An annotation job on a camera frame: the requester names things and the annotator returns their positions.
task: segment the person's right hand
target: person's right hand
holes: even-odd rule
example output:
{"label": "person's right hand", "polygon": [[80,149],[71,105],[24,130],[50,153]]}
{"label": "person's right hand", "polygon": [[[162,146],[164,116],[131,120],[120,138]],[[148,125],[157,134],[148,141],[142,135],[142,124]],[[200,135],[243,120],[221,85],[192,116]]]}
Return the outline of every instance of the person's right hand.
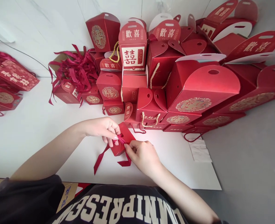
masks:
{"label": "person's right hand", "polygon": [[132,162],[148,177],[153,179],[163,167],[155,147],[149,141],[133,140],[124,146]]}

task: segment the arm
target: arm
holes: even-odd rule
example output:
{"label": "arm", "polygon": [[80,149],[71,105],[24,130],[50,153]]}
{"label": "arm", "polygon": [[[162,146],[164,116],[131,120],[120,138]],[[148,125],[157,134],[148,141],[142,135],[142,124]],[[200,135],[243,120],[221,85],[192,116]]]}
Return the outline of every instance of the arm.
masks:
{"label": "arm", "polygon": [[219,220],[197,193],[162,165],[149,141],[132,141],[130,145],[125,144],[125,148],[137,168],[161,187],[188,219],[196,223],[213,223]]}
{"label": "arm", "polygon": [[120,128],[111,118],[97,118],[77,123],[32,155],[10,180],[41,180],[56,174],[86,136],[102,136],[113,146]]}

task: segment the person's hand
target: person's hand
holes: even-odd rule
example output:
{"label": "person's hand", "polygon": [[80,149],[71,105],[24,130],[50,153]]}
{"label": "person's hand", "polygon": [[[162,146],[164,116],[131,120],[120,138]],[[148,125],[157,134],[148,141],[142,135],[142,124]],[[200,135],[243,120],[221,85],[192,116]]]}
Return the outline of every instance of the person's hand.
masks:
{"label": "person's hand", "polygon": [[113,147],[112,140],[118,140],[118,134],[121,134],[119,125],[110,117],[85,120],[79,123],[87,136],[102,136],[105,143]]}
{"label": "person's hand", "polygon": [[149,141],[133,140],[129,145],[124,144],[124,146],[132,162],[148,177],[153,179],[163,167],[155,147]]}

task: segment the gray wall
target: gray wall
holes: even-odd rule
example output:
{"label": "gray wall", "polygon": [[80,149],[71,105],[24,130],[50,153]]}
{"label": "gray wall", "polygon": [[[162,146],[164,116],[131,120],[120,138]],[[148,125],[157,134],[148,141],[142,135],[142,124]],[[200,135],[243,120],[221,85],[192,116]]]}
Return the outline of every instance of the gray wall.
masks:
{"label": "gray wall", "polygon": [[[256,2],[259,21],[252,34],[275,30],[275,1]],[[223,191],[197,192],[230,224],[275,223],[275,100],[204,140]]]}

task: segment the white tabletop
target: white tabletop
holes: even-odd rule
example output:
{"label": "white tabletop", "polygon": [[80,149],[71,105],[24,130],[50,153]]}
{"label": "white tabletop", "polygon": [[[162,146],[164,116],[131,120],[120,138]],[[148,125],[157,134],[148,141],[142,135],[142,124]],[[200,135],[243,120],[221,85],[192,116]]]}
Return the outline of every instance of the white tabletop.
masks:
{"label": "white tabletop", "polygon": [[[103,117],[102,105],[84,103],[79,108],[79,104],[65,104],[58,98],[54,106],[50,105],[51,79],[40,80],[30,92],[24,92],[23,100],[15,110],[0,117],[0,178],[13,174],[23,162],[69,126],[85,119]],[[124,115],[111,118],[121,123]],[[149,140],[162,163],[189,187],[221,190],[212,163],[194,162],[182,133],[147,130],[146,134],[139,134],[130,130],[137,140]],[[130,167],[121,167],[117,161],[125,160],[125,154],[114,157],[110,150],[105,153],[94,175],[94,164],[105,146],[101,137],[85,138],[58,175],[68,182],[154,185],[133,163]]]}

